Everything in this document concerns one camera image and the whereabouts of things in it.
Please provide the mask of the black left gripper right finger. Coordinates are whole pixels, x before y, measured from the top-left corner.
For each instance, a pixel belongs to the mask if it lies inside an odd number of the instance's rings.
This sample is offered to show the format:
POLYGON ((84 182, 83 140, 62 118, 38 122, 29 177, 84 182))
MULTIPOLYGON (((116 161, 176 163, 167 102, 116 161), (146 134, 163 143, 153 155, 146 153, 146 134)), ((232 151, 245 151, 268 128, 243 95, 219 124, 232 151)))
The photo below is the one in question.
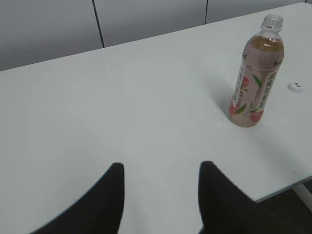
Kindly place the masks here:
POLYGON ((304 234, 244 194, 211 161, 200 165, 198 204, 202 234, 304 234))

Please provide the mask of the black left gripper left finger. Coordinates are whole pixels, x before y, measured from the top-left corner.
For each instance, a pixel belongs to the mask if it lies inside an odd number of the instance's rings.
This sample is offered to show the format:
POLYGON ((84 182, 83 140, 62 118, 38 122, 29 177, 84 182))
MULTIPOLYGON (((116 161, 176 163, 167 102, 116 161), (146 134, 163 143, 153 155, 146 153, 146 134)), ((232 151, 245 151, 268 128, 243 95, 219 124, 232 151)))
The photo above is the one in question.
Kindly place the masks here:
POLYGON ((117 234, 125 202, 125 170, 113 163, 75 204, 35 234, 117 234))

